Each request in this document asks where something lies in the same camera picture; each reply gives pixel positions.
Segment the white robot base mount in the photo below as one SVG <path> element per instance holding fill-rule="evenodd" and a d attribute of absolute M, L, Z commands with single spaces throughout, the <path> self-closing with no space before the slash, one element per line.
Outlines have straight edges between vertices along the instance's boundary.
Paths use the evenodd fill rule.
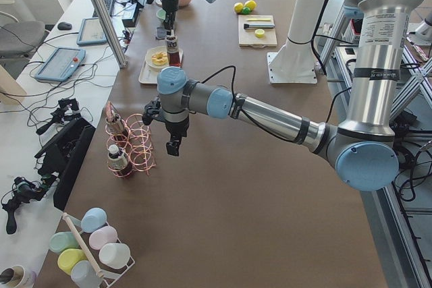
<path fill-rule="evenodd" d="M 316 84 L 316 59 L 310 47 L 310 43 L 297 45 L 287 40 L 278 52 L 268 52 L 270 83 Z"/>

